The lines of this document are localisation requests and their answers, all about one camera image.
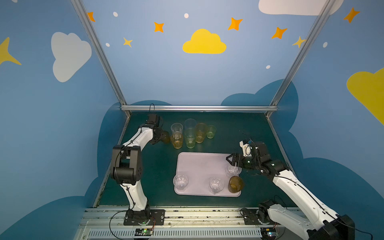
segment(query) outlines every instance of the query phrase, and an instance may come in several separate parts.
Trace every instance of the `yellow cloud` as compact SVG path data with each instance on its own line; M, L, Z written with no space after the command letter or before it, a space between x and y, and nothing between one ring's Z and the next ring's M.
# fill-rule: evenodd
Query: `yellow cloud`
M384 124L384 68L376 73L358 72L347 81L347 88Z
M227 46L221 42L219 35L210 33L207 29L199 29L193 33L191 40L183 45L186 53L223 53Z

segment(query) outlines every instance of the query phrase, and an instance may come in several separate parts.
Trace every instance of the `tray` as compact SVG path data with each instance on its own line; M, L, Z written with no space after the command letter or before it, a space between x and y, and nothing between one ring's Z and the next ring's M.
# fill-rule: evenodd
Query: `tray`
M240 192L231 193L228 190L229 178L225 174L226 153L181 152L177 157L176 174L185 174L188 185L184 191L175 189L179 195L197 195L214 197L238 197ZM224 189L213 194L210 192L209 178L220 177L224 179Z

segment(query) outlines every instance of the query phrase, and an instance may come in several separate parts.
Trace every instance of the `white cloud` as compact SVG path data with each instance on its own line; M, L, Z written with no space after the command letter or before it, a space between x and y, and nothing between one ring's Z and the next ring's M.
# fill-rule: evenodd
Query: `white cloud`
M336 12L344 0L336 0L331 14ZM260 0L259 10L266 14L319 15L326 0Z
M76 34L56 32L52 35L51 47L56 60L53 74L60 82L68 81L91 57L91 45Z

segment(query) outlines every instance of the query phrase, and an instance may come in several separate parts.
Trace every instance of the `green table surface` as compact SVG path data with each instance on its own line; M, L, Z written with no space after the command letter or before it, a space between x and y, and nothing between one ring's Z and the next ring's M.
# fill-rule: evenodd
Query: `green table surface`
M172 183L176 173L177 157L181 152L211 152L211 153L241 153L239 142L247 138L243 133L252 137L253 141L262 141L267 145L272 159L284 161L276 139L263 113L221 113L221 112L159 112L164 120L163 129L171 133L170 126L179 122L184 125L188 118L196 119L207 125L215 125L217 132L214 138L206 138L202 143L196 143L193 149L183 147L175 149L172 143L149 143L142 150L143 176L141 184L144 194L151 206L221 206L221 207L257 207L259 203L281 197L288 207L295 207L289 197L265 176L243 169L240 177L245 187L239 197L211 197L178 195ZM147 120L148 112L133 112L122 143L131 139L137 132L138 126ZM123 189L108 178L102 193L99 206L118 205L128 206L129 202Z

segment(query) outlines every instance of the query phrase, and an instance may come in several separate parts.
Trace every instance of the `wall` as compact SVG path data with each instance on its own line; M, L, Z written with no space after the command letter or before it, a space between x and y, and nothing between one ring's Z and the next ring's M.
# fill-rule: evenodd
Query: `wall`
M345 0L271 116L301 181L375 239L384 234L383 7Z
M128 104L269 105L325 2L279 1L83 2Z
M0 239L72 239L125 115L70 0L0 3Z

